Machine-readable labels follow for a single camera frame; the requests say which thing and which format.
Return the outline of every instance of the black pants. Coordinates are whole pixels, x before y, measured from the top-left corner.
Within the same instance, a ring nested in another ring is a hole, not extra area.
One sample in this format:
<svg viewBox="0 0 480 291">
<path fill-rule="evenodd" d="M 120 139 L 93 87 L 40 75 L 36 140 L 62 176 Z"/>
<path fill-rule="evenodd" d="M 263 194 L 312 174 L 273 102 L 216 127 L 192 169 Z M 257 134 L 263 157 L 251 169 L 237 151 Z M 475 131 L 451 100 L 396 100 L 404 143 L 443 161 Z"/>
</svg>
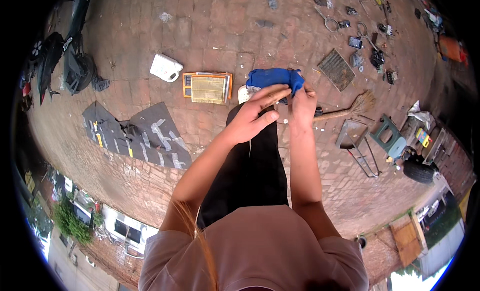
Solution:
<svg viewBox="0 0 480 291">
<path fill-rule="evenodd" d="M 228 114 L 228 125 L 243 104 Z M 270 106 L 263 110 L 273 110 Z M 279 155 L 277 123 L 265 127 L 249 142 L 235 145 L 213 180 L 200 206 L 197 225 L 204 229 L 239 207 L 280 205 L 287 201 L 287 177 Z"/>
</svg>

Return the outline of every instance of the pink t-shirt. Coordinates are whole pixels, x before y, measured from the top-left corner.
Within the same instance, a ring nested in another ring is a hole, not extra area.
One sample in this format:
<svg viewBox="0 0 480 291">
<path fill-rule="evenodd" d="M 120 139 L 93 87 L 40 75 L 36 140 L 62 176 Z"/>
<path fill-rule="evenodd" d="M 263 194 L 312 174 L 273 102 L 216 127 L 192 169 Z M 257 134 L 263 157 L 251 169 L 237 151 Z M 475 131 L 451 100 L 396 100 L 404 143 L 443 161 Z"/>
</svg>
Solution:
<svg viewBox="0 0 480 291">
<path fill-rule="evenodd" d="M 205 230 L 220 290 L 264 287 L 303 290 L 309 281 L 336 281 L 368 290 L 360 245 L 339 237 L 315 238 L 286 205 L 242 207 Z M 198 239 L 161 231 L 147 239 L 139 290 L 210 290 Z"/>
</svg>

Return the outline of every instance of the metal dustpan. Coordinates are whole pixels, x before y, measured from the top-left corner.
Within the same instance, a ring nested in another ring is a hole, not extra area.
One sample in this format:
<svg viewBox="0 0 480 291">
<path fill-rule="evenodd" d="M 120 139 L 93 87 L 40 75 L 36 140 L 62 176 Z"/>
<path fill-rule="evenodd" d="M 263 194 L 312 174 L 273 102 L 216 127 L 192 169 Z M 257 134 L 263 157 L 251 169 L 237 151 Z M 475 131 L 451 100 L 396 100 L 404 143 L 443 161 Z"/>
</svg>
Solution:
<svg viewBox="0 0 480 291">
<path fill-rule="evenodd" d="M 335 145 L 340 149 L 347 150 L 348 154 L 355 160 L 355 162 L 360 166 L 363 173 L 365 173 L 368 178 L 375 178 L 380 175 L 380 171 L 378 170 L 377 161 L 375 161 L 374 154 L 371 152 L 372 149 L 370 148 L 370 145 L 366 138 L 368 132 L 369 131 L 367 125 L 358 121 L 347 119 L 343 122 L 342 130 L 340 131 Z M 365 142 L 367 143 L 368 150 L 370 151 L 370 155 L 372 156 L 372 159 L 374 160 L 373 162 L 375 163 L 375 168 L 377 169 L 377 174 L 375 174 L 371 170 L 370 166 L 367 163 L 367 160 L 365 159 L 365 156 L 359 150 L 360 144 L 363 140 L 365 140 Z M 351 149 L 357 150 L 360 156 L 355 157 L 353 153 L 351 153 Z M 363 161 L 366 167 L 364 168 L 358 160 Z"/>
</svg>

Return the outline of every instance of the blue cloth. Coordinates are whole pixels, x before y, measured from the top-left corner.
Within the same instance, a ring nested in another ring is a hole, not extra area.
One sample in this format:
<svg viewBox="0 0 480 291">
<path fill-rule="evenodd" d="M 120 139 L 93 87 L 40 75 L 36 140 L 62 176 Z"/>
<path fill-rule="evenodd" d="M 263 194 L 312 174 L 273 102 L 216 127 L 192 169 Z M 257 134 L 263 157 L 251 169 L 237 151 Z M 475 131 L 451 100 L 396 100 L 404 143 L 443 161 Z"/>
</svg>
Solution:
<svg viewBox="0 0 480 291">
<path fill-rule="evenodd" d="M 287 70 L 281 68 L 255 69 L 248 74 L 247 86 L 264 88 L 272 84 L 288 84 L 292 89 L 292 96 L 302 88 L 305 79 L 298 72 L 300 70 Z"/>
</svg>

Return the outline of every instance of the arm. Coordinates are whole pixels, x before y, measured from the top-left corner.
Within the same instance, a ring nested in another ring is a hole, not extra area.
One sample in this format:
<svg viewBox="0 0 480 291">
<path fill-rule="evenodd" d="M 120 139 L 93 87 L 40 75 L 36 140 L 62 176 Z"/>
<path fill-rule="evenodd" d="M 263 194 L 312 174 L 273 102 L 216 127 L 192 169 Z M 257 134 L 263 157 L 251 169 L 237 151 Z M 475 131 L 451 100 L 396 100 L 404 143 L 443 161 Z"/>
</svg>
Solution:
<svg viewBox="0 0 480 291">
<path fill-rule="evenodd" d="M 290 93 L 287 85 L 276 84 L 260 90 L 243 104 L 235 118 L 213 139 L 178 182 L 160 231 L 177 230 L 194 236 L 197 211 L 230 150 L 277 120 L 277 111 L 267 112 L 260 118 L 258 114 Z"/>
<path fill-rule="evenodd" d="M 340 237 L 322 204 L 312 119 L 317 95 L 308 82 L 288 100 L 290 128 L 290 189 L 292 208 L 310 226 L 317 240 Z"/>
</svg>

